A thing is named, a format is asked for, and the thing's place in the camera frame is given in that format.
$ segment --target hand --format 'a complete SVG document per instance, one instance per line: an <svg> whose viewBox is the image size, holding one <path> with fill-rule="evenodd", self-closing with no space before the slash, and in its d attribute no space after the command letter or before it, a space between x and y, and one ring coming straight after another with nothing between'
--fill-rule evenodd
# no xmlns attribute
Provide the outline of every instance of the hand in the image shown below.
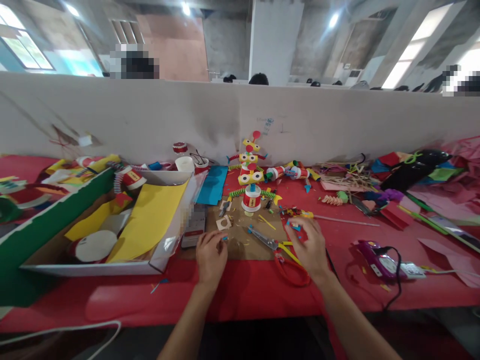
<svg viewBox="0 0 480 360"><path fill-rule="evenodd" d="M314 280L316 280L315 277L320 279L327 277L330 269L327 263L325 238L320 230L320 225L315 220L300 216L291 218L290 223L303 226L308 237L304 243L301 243L295 231L290 226L285 226L285 231L293 243L296 256L302 266Z"/></svg>
<svg viewBox="0 0 480 360"><path fill-rule="evenodd" d="M203 233L196 244L198 283L214 290L219 285L227 263L227 244L222 240L227 235L220 231Z"/></svg>

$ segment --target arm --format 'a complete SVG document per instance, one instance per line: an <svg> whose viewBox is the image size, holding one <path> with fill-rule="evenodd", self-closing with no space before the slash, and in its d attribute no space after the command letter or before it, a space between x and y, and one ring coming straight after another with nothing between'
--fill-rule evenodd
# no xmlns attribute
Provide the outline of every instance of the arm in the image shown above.
<svg viewBox="0 0 480 360"><path fill-rule="evenodd" d="M197 358L205 316L227 263L227 244L222 240L225 236L227 234L224 232L213 231L202 234L198 239L196 245L198 283L193 288L190 300L157 360Z"/></svg>
<svg viewBox="0 0 480 360"><path fill-rule="evenodd" d="M322 293L326 312L335 327L349 359L400 359L395 350L370 324L330 271L325 238L319 224L311 219L295 217L306 231L308 240L301 243L291 227L285 226L298 259Z"/></svg>

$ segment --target yellow paper eye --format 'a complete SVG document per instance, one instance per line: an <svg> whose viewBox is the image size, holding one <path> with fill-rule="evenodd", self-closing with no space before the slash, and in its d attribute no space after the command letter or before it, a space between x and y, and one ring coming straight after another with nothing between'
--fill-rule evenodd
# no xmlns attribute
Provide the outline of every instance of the yellow paper eye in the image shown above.
<svg viewBox="0 0 480 360"><path fill-rule="evenodd" d="M263 172L257 171L257 172L254 172L254 173L253 173L252 180L253 180L254 182L259 182L259 181L261 181L261 180L263 179L263 177L264 177Z"/></svg>
<svg viewBox="0 0 480 360"><path fill-rule="evenodd" d="M238 181L239 181L240 183L243 183L243 184L248 183L249 180L250 180L250 175L248 175L248 174L243 174L242 176L239 176L239 177L238 177Z"/></svg>

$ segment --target red scissors handle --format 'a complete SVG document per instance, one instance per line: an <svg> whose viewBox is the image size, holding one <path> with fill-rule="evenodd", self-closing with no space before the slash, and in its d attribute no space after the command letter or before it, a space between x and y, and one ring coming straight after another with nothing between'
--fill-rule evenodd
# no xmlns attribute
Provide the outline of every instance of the red scissors handle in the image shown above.
<svg viewBox="0 0 480 360"><path fill-rule="evenodd" d="M278 271L280 271L280 274L283 276L283 278L288 281L290 284L293 286L302 288L310 284L310 275L309 273L304 269L303 266L297 264L294 261L288 260L284 258L280 253L274 252L275 253L275 264L276 267L278 268ZM300 281L293 280L291 277L287 275L285 272L284 266L291 266L294 268L297 268L301 273L302 273L302 279Z"/></svg>

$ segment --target white cable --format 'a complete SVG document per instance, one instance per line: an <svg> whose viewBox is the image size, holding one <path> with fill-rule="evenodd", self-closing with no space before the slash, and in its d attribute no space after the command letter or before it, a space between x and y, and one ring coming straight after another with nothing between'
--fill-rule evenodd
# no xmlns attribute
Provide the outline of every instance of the white cable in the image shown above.
<svg viewBox="0 0 480 360"><path fill-rule="evenodd" d="M432 271L432 270L425 270L423 269L425 273L431 273L431 274L451 274L451 273L461 273L461 274L468 274L475 276L477 278L480 278L480 275L474 272L468 272L468 271L463 271L463 270L447 270L447 271Z"/></svg>
<svg viewBox="0 0 480 360"><path fill-rule="evenodd" d="M67 327L57 327L49 330L44 330L44 331L39 331L39 332L34 332L28 335L24 336L19 336L19 337L14 337L8 340L0 341L0 346L11 344L11 343L16 343L25 339L30 339L33 337L37 337L40 335L45 335L45 334L50 334L50 333L55 333L55 332L61 332L61 331L74 331L74 330L87 330L87 329L96 329L96 328L102 328L107 325L117 325L116 331L113 334L113 336L100 348L93 353L92 356L90 356L87 360L92 360L94 359L100 352L105 349L110 343L117 337L119 334L121 328L122 328L122 323L120 321L114 320L114 321L107 321L107 322L100 322L92 325L84 325L84 326L67 326Z"/></svg>

